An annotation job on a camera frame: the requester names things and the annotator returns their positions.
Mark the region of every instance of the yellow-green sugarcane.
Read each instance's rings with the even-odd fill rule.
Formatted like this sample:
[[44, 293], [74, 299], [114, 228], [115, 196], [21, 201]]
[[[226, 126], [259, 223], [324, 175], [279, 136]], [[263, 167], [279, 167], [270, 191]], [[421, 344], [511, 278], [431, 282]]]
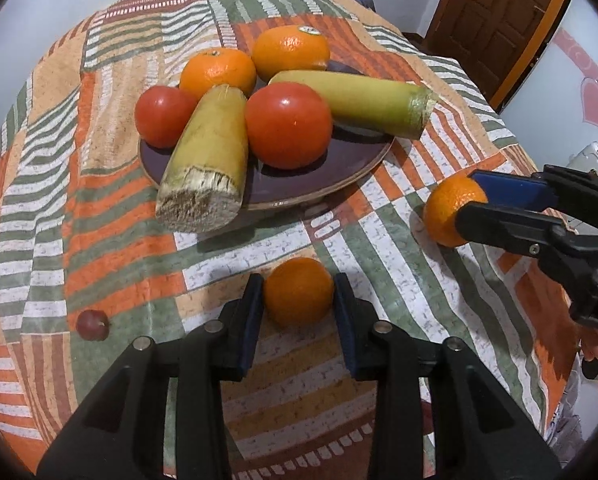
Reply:
[[421, 137], [438, 101], [423, 86], [343, 72], [288, 70], [270, 80], [278, 82], [312, 88], [328, 103], [335, 121], [407, 139]]
[[245, 107], [243, 92], [228, 85], [199, 101], [157, 193], [156, 215], [167, 227], [201, 233], [239, 212], [248, 164]]

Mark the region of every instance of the brown wooden door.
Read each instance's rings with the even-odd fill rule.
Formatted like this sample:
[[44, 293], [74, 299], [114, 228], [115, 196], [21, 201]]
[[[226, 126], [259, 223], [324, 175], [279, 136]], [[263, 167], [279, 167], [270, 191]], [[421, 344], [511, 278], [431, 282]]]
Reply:
[[490, 99], [521, 56], [550, 0], [448, 0], [431, 39], [435, 55], [457, 59]]

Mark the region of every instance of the red tomato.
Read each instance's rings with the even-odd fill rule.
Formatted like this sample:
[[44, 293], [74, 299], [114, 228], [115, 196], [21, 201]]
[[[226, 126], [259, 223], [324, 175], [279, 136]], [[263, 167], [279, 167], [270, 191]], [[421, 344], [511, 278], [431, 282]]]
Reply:
[[174, 148], [196, 108], [194, 96], [179, 88], [148, 88], [134, 107], [139, 135], [154, 148]]
[[332, 137], [328, 104], [309, 86], [273, 83], [246, 104], [250, 150], [264, 164], [296, 170], [317, 160]]

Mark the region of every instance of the plate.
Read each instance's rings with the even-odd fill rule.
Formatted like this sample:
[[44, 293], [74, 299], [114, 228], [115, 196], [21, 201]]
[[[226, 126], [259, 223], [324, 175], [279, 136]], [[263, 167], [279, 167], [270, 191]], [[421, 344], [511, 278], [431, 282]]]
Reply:
[[[328, 70], [359, 74], [354, 68], [330, 61]], [[313, 202], [352, 184], [369, 173], [388, 153], [392, 136], [336, 124], [327, 152], [300, 170], [276, 170], [256, 158], [248, 162], [243, 209], [268, 210]], [[158, 150], [140, 140], [139, 160], [155, 187], [159, 187], [173, 150]]]

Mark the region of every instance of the bedsheet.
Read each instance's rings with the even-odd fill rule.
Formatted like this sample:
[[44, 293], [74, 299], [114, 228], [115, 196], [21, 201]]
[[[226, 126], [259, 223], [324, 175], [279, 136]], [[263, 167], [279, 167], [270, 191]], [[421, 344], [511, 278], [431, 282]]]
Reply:
[[[202, 48], [248, 52], [289, 23], [319, 29], [333, 59], [362, 73], [434, 89], [425, 134], [317, 204], [244, 214], [218, 234], [167, 231], [137, 160], [138, 96], [176, 84]], [[443, 178], [529, 174], [532, 161], [456, 61], [426, 56], [353, 0], [121, 0], [51, 46], [0, 142], [0, 429], [32, 470], [133, 338], [181, 337], [239, 297], [250, 272], [292, 256], [347, 272], [357, 296], [413, 336], [463, 338], [538, 430], [559, 402], [576, 352], [562, 289], [526, 258], [439, 247], [421, 220]], [[87, 308], [111, 317], [106, 341], [75, 332]], [[375, 395], [346, 373], [332, 318], [299, 332], [264, 319], [248, 377], [223, 385], [236, 478], [364, 478]], [[168, 415], [171, 474], [172, 425]]]

